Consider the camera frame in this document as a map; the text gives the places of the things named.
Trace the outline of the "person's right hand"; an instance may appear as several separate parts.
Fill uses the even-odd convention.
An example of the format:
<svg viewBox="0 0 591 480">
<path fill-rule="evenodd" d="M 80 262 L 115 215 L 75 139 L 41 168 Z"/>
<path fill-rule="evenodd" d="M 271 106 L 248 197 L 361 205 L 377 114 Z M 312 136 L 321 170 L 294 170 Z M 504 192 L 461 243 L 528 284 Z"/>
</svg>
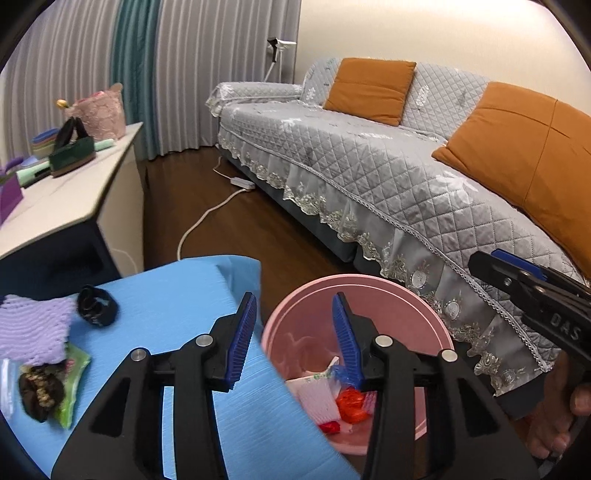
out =
<svg viewBox="0 0 591 480">
<path fill-rule="evenodd" d="M 577 417 L 590 415 L 590 385 L 567 386 L 572 362 L 561 351 L 544 382 L 544 396 L 537 405 L 529 427 L 526 446 L 536 458 L 563 454 L 571 444 L 569 433 Z"/>
</svg>

